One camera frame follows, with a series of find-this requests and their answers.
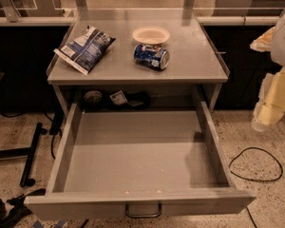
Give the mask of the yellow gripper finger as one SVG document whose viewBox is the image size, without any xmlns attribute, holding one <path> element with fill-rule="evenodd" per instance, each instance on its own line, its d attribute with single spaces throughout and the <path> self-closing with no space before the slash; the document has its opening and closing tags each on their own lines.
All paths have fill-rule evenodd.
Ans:
<svg viewBox="0 0 285 228">
<path fill-rule="evenodd" d="M 269 28 L 266 32 L 257 37 L 250 45 L 250 49 L 258 52 L 270 51 L 272 46 L 272 37 L 274 30 L 275 27 Z"/>
<path fill-rule="evenodd" d="M 277 124 L 285 114 L 285 67 L 278 73 L 267 73 L 258 94 L 251 126 L 263 132 Z"/>
</svg>

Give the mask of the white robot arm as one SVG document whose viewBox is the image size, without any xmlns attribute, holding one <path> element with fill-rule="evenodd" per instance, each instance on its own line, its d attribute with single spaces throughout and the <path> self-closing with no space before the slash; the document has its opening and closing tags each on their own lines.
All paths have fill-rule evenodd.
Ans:
<svg viewBox="0 0 285 228">
<path fill-rule="evenodd" d="M 281 66 L 278 73 L 266 74 L 258 93 L 251 126 L 263 132 L 277 124 L 285 114 L 285 11 L 276 25 L 255 39 L 250 48 L 269 51 L 272 61 Z"/>
</svg>

